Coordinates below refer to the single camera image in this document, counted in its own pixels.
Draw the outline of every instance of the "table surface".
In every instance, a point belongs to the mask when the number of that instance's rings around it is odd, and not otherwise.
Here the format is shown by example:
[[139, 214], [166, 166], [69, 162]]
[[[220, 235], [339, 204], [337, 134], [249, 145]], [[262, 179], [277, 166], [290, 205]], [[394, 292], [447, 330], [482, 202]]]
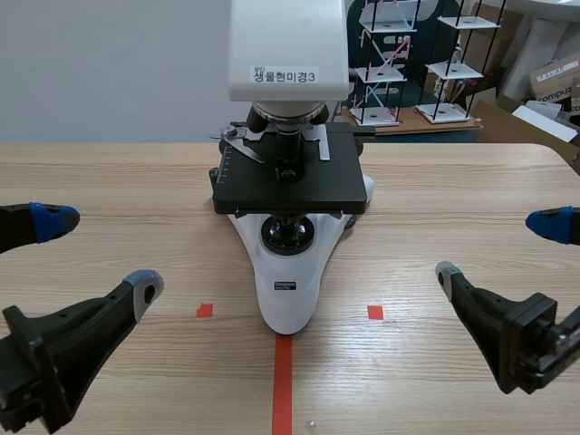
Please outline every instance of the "table surface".
[[[2, 255], [0, 307], [48, 314], [143, 267], [166, 282], [62, 434], [271, 433], [275, 336], [237, 232], [213, 213], [218, 163], [216, 144], [0, 144], [3, 204], [82, 213], [69, 236]], [[524, 219], [580, 204], [580, 179], [525, 144], [373, 144], [362, 166], [371, 207], [294, 338], [294, 434], [577, 435], [580, 363], [532, 396], [505, 396], [434, 267], [453, 261], [515, 300], [544, 292], [562, 318], [580, 304], [580, 248], [534, 236]], [[202, 303], [213, 318], [195, 318]], [[368, 320], [367, 305], [385, 320]]]

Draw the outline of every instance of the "microscope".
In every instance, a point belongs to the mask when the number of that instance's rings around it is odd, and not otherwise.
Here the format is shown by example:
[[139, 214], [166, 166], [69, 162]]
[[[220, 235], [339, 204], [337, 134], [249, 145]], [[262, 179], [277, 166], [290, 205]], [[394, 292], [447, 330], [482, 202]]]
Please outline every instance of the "microscope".
[[214, 208], [246, 246], [266, 323], [295, 334], [341, 234], [372, 199], [355, 138], [372, 130], [325, 124], [326, 102], [349, 94], [343, 0], [233, 0], [230, 31], [229, 96], [252, 108], [222, 130]]

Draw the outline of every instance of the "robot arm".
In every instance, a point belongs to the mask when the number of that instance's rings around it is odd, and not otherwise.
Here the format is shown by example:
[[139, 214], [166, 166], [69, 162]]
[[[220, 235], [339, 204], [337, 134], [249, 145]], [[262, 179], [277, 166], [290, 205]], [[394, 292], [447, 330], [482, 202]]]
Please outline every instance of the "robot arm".
[[[0, 208], [0, 253], [73, 231], [74, 208], [26, 204]], [[163, 290], [153, 271], [127, 276], [102, 298], [44, 317], [4, 310], [10, 335], [0, 340], [0, 423], [16, 433], [40, 419], [49, 433], [70, 422], [117, 346]]]
[[[541, 237], [580, 245], [580, 209], [537, 211], [527, 226]], [[543, 388], [580, 358], [580, 306], [561, 324], [557, 302], [537, 293], [523, 302], [472, 285], [450, 262], [437, 278], [505, 394]]]

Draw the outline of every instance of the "white paper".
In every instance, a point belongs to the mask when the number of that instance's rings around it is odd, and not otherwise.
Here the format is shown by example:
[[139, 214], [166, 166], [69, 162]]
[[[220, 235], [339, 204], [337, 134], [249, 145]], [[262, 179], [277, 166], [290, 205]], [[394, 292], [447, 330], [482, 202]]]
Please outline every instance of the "white paper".
[[549, 120], [545, 116], [530, 110], [526, 106], [519, 106], [513, 114], [520, 120], [529, 122], [539, 129], [546, 131], [566, 142], [569, 142], [578, 135], [576, 130], [571, 129], [570, 127], [566, 127], [565, 125], [562, 125], [556, 121]]
[[578, 63], [578, 61], [573, 61], [571, 63], [568, 63], [566, 65], [563, 65], [559, 68], [556, 68], [555, 70], [552, 70], [550, 72], [546, 72], [545, 74], [542, 75], [538, 75], [537, 76], [537, 80], [539, 82], [543, 82], [544, 80], [549, 79], [550, 77], [554, 77], [555, 75], [561, 74], [561, 73], [565, 73], [568, 70], [571, 70], [572, 68], [575, 68], [576, 66], [578, 66], [580, 63]]

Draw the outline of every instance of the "red tape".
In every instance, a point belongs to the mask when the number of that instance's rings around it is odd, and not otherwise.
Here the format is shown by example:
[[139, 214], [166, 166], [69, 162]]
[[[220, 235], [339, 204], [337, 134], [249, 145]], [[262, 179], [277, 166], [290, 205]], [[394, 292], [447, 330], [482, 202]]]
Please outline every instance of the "red tape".
[[272, 435], [292, 435], [292, 335], [275, 337]]
[[213, 304], [202, 304], [200, 308], [198, 308], [196, 312], [196, 317], [198, 319], [201, 318], [209, 318], [214, 315], [214, 305]]
[[368, 305], [369, 320], [384, 320], [381, 305]]

